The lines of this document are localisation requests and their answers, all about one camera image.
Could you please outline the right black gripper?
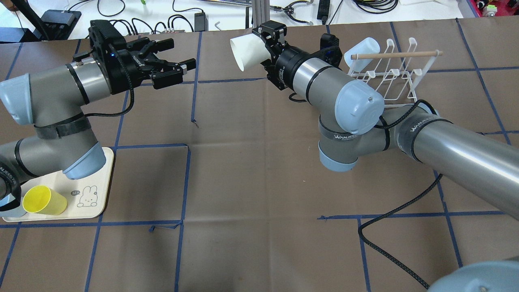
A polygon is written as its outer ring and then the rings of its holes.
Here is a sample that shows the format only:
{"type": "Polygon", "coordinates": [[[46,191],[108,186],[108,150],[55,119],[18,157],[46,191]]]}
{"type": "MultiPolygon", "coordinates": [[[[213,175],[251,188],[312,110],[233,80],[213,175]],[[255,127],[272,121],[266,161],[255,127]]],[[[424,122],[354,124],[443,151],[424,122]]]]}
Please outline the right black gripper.
{"type": "Polygon", "coordinates": [[[310,54],[296,46],[291,46],[286,40],[287,26],[276,21],[267,21],[252,30],[253,35],[259,37],[266,48],[269,58],[261,61],[267,79],[279,90],[290,88],[296,91],[296,85],[301,86],[299,91],[308,91],[313,76],[303,81],[303,70],[300,67],[310,59],[310,54]]]}

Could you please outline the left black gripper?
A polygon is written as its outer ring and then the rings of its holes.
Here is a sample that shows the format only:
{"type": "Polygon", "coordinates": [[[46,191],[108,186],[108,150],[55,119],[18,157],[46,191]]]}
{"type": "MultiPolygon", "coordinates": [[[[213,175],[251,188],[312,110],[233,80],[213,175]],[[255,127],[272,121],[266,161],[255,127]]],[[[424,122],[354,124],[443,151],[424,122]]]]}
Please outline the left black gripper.
{"type": "Polygon", "coordinates": [[[197,68],[195,58],[182,62],[170,62],[157,57],[158,52],[174,48],[174,39],[160,41],[143,37],[127,43],[127,48],[112,49],[107,58],[107,79],[111,94],[119,94],[130,88],[151,81],[154,89],[163,89],[183,83],[184,74],[197,68]]]}

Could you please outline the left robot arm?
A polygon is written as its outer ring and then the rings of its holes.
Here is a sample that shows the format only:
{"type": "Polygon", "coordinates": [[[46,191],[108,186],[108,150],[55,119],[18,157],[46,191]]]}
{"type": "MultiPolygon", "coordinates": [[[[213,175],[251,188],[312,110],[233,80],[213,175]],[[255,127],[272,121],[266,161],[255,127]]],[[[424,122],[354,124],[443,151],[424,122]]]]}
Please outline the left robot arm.
{"type": "Polygon", "coordinates": [[[57,171],[70,180],[85,178],[106,163],[89,117],[115,118],[135,104],[135,88],[152,81],[154,89],[183,83],[196,68],[194,58],[169,62],[157,52],[174,40],[147,37],[90,37],[91,51],[73,62],[1,83],[1,101],[13,120],[32,125],[36,135],[1,145],[1,211],[21,206],[21,186],[57,171]]]}

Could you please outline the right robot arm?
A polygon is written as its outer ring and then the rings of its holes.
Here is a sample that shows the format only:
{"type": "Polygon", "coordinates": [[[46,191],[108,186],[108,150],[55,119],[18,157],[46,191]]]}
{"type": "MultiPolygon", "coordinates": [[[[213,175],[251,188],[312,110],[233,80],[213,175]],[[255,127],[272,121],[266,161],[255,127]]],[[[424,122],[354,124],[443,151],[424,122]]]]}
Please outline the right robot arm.
{"type": "Polygon", "coordinates": [[[253,52],[278,89],[290,88],[319,110],[320,161],[329,170],[351,170],[359,157],[398,148],[414,161],[438,172],[417,197],[358,227],[366,245],[388,258],[429,292],[517,292],[518,259],[463,266],[429,285],[363,233],[369,225],[414,204],[442,177],[461,185],[505,214],[518,218],[518,149],[439,116],[424,100],[385,109],[384,98],[367,83],[339,69],[339,39],[323,34],[312,54],[284,39],[287,26],[267,21],[254,28],[253,52]]]}

